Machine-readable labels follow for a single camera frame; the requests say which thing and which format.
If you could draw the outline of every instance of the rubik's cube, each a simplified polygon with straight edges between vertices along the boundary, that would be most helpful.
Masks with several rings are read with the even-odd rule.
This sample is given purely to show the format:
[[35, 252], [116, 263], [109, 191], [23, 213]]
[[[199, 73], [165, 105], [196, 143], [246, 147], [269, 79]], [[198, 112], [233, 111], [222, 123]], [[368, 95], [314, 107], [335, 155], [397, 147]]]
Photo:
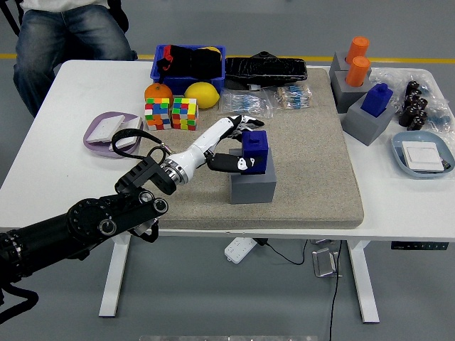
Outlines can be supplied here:
[[196, 130], [198, 125], [198, 104], [195, 98], [175, 98], [172, 106], [172, 127], [182, 130]]
[[172, 129], [170, 107], [169, 98], [147, 98], [144, 116], [149, 130]]

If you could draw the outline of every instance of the robotic arm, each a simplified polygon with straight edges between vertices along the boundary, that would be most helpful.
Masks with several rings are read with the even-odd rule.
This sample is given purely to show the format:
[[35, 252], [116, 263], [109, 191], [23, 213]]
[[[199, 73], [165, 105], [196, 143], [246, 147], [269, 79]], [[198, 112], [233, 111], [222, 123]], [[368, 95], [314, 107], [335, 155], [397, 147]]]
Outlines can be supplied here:
[[[154, 138], [162, 145], [165, 155], [170, 155], [160, 164], [151, 156], [143, 158], [119, 179], [116, 195], [84, 199], [63, 215], [0, 233], [0, 288], [28, 299], [0, 313], [0, 324], [38, 302], [36, 293], [13, 287], [11, 283], [63, 259], [83, 260], [97, 245], [123, 232], [142, 234], [142, 239], [153, 242], [158, 237], [158, 218], [168, 211], [168, 203], [142, 185], [151, 180], [163, 193], [171, 195], [177, 185], [188, 183], [196, 168], [204, 163], [215, 171], [240, 172], [238, 157], [214, 154], [215, 147], [225, 138], [241, 141], [243, 131], [263, 125], [252, 117], [222, 118], [181, 153], [173, 153]], [[145, 237], [148, 228], [152, 234]], [[3, 298], [0, 291], [0, 305], [4, 303]]]

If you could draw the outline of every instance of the purple plate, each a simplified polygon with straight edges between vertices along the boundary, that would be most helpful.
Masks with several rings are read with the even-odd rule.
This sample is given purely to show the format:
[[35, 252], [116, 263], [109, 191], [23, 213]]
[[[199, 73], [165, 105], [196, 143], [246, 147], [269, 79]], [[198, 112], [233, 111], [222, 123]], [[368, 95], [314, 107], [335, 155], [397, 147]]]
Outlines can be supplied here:
[[[108, 119], [110, 117], [116, 117], [119, 115], [124, 115], [125, 120], [124, 122], [131, 121], [132, 119], [137, 118], [136, 115], [133, 114], [126, 114], [124, 112], [105, 112], [97, 117], [92, 121], [92, 123], [89, 125], [87, 131], [84, 134], [83, 142], [84, 146], [86, 146], [88, 149], [90, 149], [93, 153], [100, 155], [100, 156], [106, 156], [107, 158], [123, 158], [123, 156], [115, 153], [114, 151], [109, 150], [109, 146], [111, 145], [110, 142], [92, 142], [89, 143], [87, 142], [88, 136], [95, 130], [97, 125], [103, 120], [103, 119]], [[138, 137], [136, 140], [135, 144], [132, 144], [131, 146], [127, 146], [124, 148], [120, 148], [121, 151], [124, 151], [125, 153], [131, 154], [139, 145], [141, 138]]]

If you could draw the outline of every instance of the jeans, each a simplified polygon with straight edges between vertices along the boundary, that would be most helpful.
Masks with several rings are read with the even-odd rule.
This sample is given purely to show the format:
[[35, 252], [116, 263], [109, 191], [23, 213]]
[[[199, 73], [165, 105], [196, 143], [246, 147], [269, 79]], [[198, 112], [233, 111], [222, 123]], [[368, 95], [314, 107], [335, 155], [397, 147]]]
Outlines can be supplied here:
[[64, 62], [69, 35], [89, 47], [95, 60], [136, 59], [123, 31], [104, 6], [87, 5], [61, 13], [25, 12], [16, 45], [14, 84], [33, 117], [55, 79], [54, 68]]

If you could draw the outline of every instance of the table leg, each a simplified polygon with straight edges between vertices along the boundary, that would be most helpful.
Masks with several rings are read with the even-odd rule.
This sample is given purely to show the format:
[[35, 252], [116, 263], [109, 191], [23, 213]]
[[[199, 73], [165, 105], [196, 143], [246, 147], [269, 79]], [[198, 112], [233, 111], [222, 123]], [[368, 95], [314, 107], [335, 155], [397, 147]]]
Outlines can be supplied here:
[[367, 261], [363, 249], [370, 241], [348, 240], [350, 262], [353, 267], [355, 286], [357, 288], [358, 302], [364, 323], [379, 323], [378, 310], [375, 296], [371, 286], [370, 274], [368, 273]]
[[114, 318], [119, 301], [120, 286], [122, 285], [123, 271], [127, 261], [129, 233], [122, 233], [112, 238], [114, 250], [112, 251], [111, 264], [107, 273], [105, 292], [103, 293], [99, 316], [101, 318]]

